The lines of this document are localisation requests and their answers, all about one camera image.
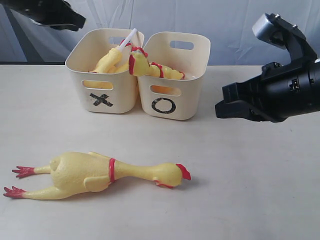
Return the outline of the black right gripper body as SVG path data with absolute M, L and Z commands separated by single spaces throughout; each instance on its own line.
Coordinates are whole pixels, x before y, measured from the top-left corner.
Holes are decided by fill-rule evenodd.
M 277 77 L 248 81 L 247 120 L 280 123 L 289 117 L 320 110 L 320 62 Z

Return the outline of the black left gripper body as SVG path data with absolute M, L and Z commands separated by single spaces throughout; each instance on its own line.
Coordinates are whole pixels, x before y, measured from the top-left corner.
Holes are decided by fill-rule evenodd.
M 41 24 L 60 24 L 68 17 L 63 0 L 5 0 L 4 5 Z

